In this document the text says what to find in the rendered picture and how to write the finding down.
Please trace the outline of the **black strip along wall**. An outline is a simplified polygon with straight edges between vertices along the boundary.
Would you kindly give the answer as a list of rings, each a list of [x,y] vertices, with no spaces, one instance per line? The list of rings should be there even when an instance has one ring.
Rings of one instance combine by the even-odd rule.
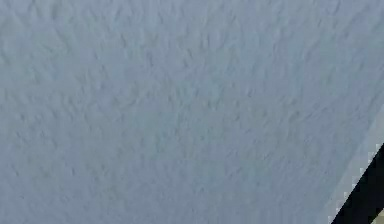
[[[384,143],[331,224],[372,224],[384,209]]]

